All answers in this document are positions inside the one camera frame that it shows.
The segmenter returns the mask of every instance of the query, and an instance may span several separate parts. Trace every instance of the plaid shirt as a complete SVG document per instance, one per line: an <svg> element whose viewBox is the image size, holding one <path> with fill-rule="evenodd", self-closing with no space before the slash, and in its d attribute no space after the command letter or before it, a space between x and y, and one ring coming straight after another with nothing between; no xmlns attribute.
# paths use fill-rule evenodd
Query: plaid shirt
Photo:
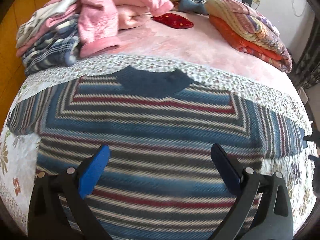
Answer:
<svg viewBox="0 0 320 240"><path fill-rule="evenodd" d="M22 56L26 76L57 66L71 66L79 55L79 15L73 15L53 27Z"/></svg>

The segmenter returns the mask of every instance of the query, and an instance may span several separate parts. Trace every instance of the red cloth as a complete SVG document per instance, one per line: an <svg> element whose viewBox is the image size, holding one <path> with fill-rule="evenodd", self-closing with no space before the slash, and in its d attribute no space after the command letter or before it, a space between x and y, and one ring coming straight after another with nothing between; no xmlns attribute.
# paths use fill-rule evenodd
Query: red cloth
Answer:
<svg viewBox="0 0 320 240"><path fill-rule="evenodd" d="M234 49L256 56L276 68L281 64L280 61L282 60L282 57L280 55L245 40L235 33L224 20L210 15L209 21Z"/></svg>
<svg viewBox="0 0 320 240"><path fill-rule="evenodd" d="M174 29L189 29L194 26L193 22L174 13L165 13L159 17L153 17L152 19Z"/></svg>

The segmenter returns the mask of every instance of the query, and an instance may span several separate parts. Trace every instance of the pink cuff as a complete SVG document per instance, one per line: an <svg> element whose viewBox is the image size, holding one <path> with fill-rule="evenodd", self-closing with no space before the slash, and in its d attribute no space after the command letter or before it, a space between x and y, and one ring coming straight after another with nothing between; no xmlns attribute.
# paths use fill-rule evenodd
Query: pink cuff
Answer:
<svg viewBox="0 0 320 240"><path fill-rule="evenodd" d="M173 4L170 1L165 2L159 9L152 11L152 16L161 16L170 11L173 8Z"/></svg>
<svg viewBox="0 0 320 240"><path fill-rule="evenodd" d="M117 46L120 44L120 39L117 36L113 37L105 37L98 39L96 41L92 41L90 43L86 43L82 46L80 51L80 57L89 57L94 53L99 52L108 47Z"/></svg>

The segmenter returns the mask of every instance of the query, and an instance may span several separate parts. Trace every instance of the silver screw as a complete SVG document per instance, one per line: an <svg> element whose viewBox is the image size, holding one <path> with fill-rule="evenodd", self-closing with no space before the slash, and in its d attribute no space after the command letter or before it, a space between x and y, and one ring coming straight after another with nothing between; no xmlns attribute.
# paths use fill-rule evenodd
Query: silver screw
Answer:
<svg viewBox="0 0 320 240"><path fill-rule="evenodd" d="M74 167L70 167L70 168L67 169L67 173L68 174L74 174L75 171L76 171L76 169Z"/></svg>
<svg viewBox="0 0 320 240"><path fill-rule="evenodd" d="M253 173L254 173L254 170L253 170L253 168L251 168L251 167L246 167L246 168L245 168L245 172L248 173L248 174L253 174Z"/></svg>
<svg viewBox="0 0 320 240"><path fill-rule="evenodd" d="M277 172L276 172L276 176L277 176L279 179L281 179L281 178L282 178L281 172L277 171Z"/></svg>
<svg viewBox="0 0 320 240"><path fill-rule="evenodd" d="M44 171L39 172L39 174L38 174L38 177L39 177L39 178L43 178L44 176L45 176Z"/></svg>

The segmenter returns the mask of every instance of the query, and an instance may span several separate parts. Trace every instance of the white garment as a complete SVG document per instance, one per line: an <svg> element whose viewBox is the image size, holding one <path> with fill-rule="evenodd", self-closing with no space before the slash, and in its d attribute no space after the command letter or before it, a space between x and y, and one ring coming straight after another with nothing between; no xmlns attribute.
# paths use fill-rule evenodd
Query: white garment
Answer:
<svg viewBox="0 0 320 240"><path fill-rule="evenodd" d="M64 14L70 5L77 1L78 0L61 0L60 2L52 3L36 10L31 19L19 27L16 38L16 48L20 48L35 36L46 19Z"/></svg>

